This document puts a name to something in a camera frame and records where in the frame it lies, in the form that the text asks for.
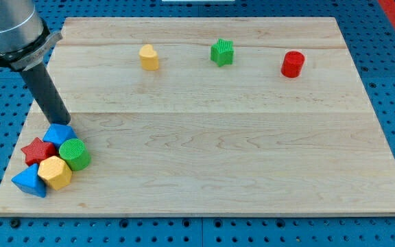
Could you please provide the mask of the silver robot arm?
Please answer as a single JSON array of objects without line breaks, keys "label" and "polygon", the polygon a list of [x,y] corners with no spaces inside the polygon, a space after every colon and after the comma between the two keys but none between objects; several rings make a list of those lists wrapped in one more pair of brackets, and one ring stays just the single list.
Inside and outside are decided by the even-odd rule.
[{"label": "silver robot arm", "polygon": [[51,32],[31,0],[0,0],[0,68],[26,71],[43,62],[62,39]]}]

